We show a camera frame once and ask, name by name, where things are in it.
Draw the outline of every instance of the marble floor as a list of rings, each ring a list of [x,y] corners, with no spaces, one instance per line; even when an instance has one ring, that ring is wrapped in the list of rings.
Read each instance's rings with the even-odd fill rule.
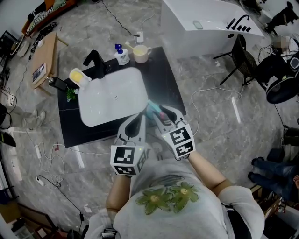
[[[196,90],[219,87],[222,79],[234,68],[231,58],[225,56],[213,60],[213,56],[209,55],[186,59],[173,57],[172,50],[164,45],[160,30],[160,0],[109,0],[106,4],[117,15],[118,20],[132,32],[140,29],[144,19],[157,13],[143,25],[144,44],[149,47],[164,46],[186,107],[186,119],[195,131],[199,116],[191,103],[191,94]],[[75,67],[85,69],[82,63],[92,49],[97,50],[104,60],[110,60],[114,57],[115,43],[129,41],[134,45],[133,37],[120,27],[101,2],[93,4],[87,0],[55,21],[58,22],[55,29],[57,35],[69,43],[69,46],[58,44],[57,76],[61,79],[67,78]],[[266,36],[250,50],[256,61],[260,48],[269,45],[269,42],[270,38]],[[265,52],[261,54],[261,58],[266,56]],[[23,58],[15,56],[9,63],[11,75],[7,87],[12,94],[19,87],[27,61],[28,54]],[[43,157],[41,167],[45,171],[41,170],[34,145],[43,142],[49,156],[52,145],[63,144],[64,141],[56,90],[46,87],[53,94],[52,97],[48,97],[38,90],[31,89],[31,64],[32,62],[29,62],[27,65],[29,70],[25,73],[18,91],[17,104],[27,112],[34,109],[39,112],[45,110],[47,117],[43,126],[37,130],[8,130],[15,138],[17,147],[1,144],[5,169],[11,184],[15,186],[16,194],[20,196],[19,202],[47,213],[53,222],[64,230],[76,229],[80,225],[78,211],[58,190],[41,187],[36,182],[36,176],[39,174],[48,179],[51,179],[51,175],[59,175],[63,163],[60,158],[55,157],[50,171],[45,172],[48,171],[51,162]],[[242,91],[242,98],[239,98],[237,93],[221,90],[198,92],[193,96],[200,112],[199,130],[195,135],[196,149],[233,183],[251,187],[253,184],[247,179],[248,172],[252,170],[250,162],[256,156],[266,157],[271,148],[279,147],[282,135],[281,121],[274,106],[267,103],[265,92],[257,82],[252,82],[242,90],[242,75],[236,72],[222,87]],[[240,115],[239,120],[234,111],[232,97]],[[1,102],[6,103],[3,95]],[[285,124],[297,126],[299,113],[296,98],[277,105],[277,108]],[[155,133],[155,129],[150,129],[146,141],[161,157],[172,157],[171,152]],[[81,229],[88,223],[91,215],[105,207],[114,175],[109,163],[110,146],[113,143],[114,140],[109,139],[74,148],[103,155],[85,155],[63,146],[59,146],[58,149],[55,147],[54,154],[61,156],[64,161],[61,190],[85,216]]]

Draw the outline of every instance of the person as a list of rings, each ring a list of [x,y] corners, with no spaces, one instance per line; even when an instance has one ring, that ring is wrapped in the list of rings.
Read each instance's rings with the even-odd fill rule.
[[[4,106],[0,104],[0,128],[19,127],[23,129],[34,129],[42,125],[46,118],[46,112],[42,111],[37,115],[37,110],[33,113],[24,112],[20,107]]]
[[[287,127],[282,138],[283,145],[299,146],[299,129]]]
[[[120,236],[115,238],[232,239],[234,230],[222,204],[233,206],[240,214],[250,238],[261,238],[264,215],[250,189],[233,186],[193,151],[181,161],[148,157],[141,173],[132,179],[116,175],[106,209]],[[96,236],[96,232],[106,228],[99,221],[109,226],[108,218],[92,216],[85,238],[98,238],[101,234]]]
[[[273,19],[266,24],[265,31],[271,33],[276,26],[288,25],[289,22],[292,24],[294,20],[298,19],[298,16],[293,11],[293,5],[290,2],[286,2],[287,7],[284,8],[280,13],[276,14]]]
[[[274,178],[267,178],[260,174],[249,172],[248,178],[252,182],[261,185],[263,188],[274,191],[286,200],[290,200],[294,203],[299,202],[298,165],[291,162],[276,163],[265,161],[262,157],[253,159],[251,164],[276,175]]]

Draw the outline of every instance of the faucet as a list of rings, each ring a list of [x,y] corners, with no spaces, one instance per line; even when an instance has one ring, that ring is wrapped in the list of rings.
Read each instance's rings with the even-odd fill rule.
[[[242,17],[239,18],[239,20],[237,21],[237,23],[231,28],[231,29],[235,29],[235,27],[239,24],[239,22],[244,18],[247,17],[247,20],[249,20],[249,16],[248,15],[243,15]]]
[[[109,65],[104,62],[102,57],[99,55],[99,53],[96,50],[92,50],[85,61],[83,62],[83,65],[88,66],[90,62],[93,61],[95,66],[95,78],[102,79],[109,71]]]

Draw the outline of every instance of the black countertop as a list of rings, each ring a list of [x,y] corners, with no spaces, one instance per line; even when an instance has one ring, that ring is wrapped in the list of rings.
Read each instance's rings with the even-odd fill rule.
[[[163,48],[154,48],[146,63],[136,63],[132,55],[130,55],[130,59],[131,61],[124,66],[120,66],[116,59],[108,61],[107,63],[111,66],[109,73],[136,67],[142,74],[150,100],[159,105],[175,107],[186,115],[178,85]],[[90,78],[95,78],[95,67],[83,72]],[[65,81],[72,88],[78,88],[69,78]],[[58,106],[62,135],[67,148],[116,135],[119,126],[127,119],[125,117],[94,127],[86,126],[81,120],[78,99],[67,102],[66,93],[61,91],[58,91]]]

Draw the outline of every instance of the wall outlet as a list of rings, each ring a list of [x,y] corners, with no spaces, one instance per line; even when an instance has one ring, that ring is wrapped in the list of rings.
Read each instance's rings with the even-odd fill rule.
[[[36,181],[37,181],[41,186],[44,186],[44,185],[45,185],[44,182],[43,182],[41,179],[39,179],[38,177],[36,177]]]
[[[14,101],[15,101],[15,96],[14,95],[9,95],[8,104],[9,105],[14,105]]]
[[[143,32],[137,32],[137,35],[139,35],[139,36],[137,37],[137,42],[138,42],[138,43],[143,43],[143,42],[144,42]]]

